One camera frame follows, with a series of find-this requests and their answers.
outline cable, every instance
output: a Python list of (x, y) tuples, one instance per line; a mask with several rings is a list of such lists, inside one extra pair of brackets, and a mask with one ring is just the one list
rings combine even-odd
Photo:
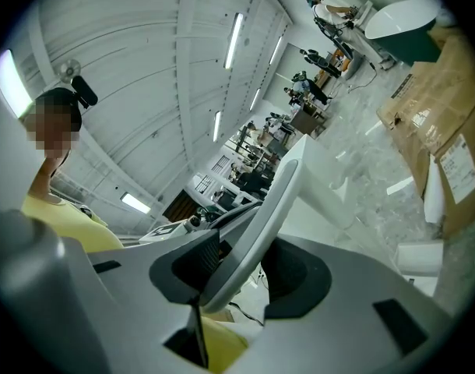
[(269, 290), (269, 287), (266, 286), (266, 283), (263, 281), (263, 277), (262, 277), (262, 284), (263, 284), (263, 286), (266, 288), (266, 290), (268, 291), (268, 290)]
[(350, 94), (352, 91), (354, 91), (354, 90), (356, 90), (356, 89), (362, 89), (362, 88), (364, 88), (364, 87), (369, 86), (369, 85), (372, 83), (372, 81), (373, 81), (374, 79), (376, 79), (376, 76), (378, 75), (378, 71), (376, 70), (374, 64), (373, 64), (372, 62), (370, 62), (366, 56), (364, 56), (364, 59), (368, 62), (368, 64), (371, 66), (371, 68), (373, 68), (373, 70), (375, 71), (375, 75), (372, 76), (372, 79), (369, 80), (369, 83), (368, 83), (368, 84), (364, 84), (363, 86), (357, 86), (357, 87), (354, 87), (353, 89), (348, 89), (347, 94)]
[(237, 310), (239, 310), (241, 313), (243, 313), (243, 315), (245, 315), (245, 317), (247, 317), (250, 320), (256, 321), (258, 324), (260, 324), (260, 326), (263, 326), (263, 323), (260, 320), (256, 319), (253, 316), (250, 316), (249, 314), (244, 312), (243, 309), (241, 309), (241, 307), (237, 303), (229, 302), (229, 306), (235, 307)]

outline ceiling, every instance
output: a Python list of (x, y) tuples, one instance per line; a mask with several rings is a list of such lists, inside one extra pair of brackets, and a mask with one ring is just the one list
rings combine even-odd
[[(245, 20), (227, 70), (236, 12)], [(55, 73), (73, 58), (99, 97), (83, 111), (80, 141), (53, 187), (117, 234), (143, 235), (164, 222), (164, 209), (196, 166), (250, 115), (290, 24), (277, 0), (38, 0), (8, 42), (30, 96), (62, 86)], [(126, 192), (151, 211), (122, 203)]]

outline paper label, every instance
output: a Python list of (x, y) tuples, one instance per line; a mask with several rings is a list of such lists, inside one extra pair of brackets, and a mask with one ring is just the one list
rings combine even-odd
[(475, 189), (473, 157), (462, 134), (440, 158), (440, 163), (457, 205)]

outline label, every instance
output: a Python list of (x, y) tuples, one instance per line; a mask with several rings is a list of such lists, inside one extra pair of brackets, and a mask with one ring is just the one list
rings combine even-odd
[(462, 134), (440, 158), (456, 205), (475, 189), (475, 167), (470, 149)]
[(393, 93), (392, 99), (395, 99), (395, 97), (401, 97), (405, 92), (407, 92), (410, 89), (410, 87), (413, 85), (413, 82), (410, 83), (410, 80), (412, 78), (413, 78), (412, 73), (406, 76), (406, 78), (403, 80), (400, 86), (395, 90), (395, 93)]

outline table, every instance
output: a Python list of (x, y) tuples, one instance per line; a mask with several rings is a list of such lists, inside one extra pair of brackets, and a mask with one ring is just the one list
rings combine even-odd
[(298, 132), (309, 135), (319, 126), (324, 129), (323, 124), (305, 111), (298, 111), (290, 122)]

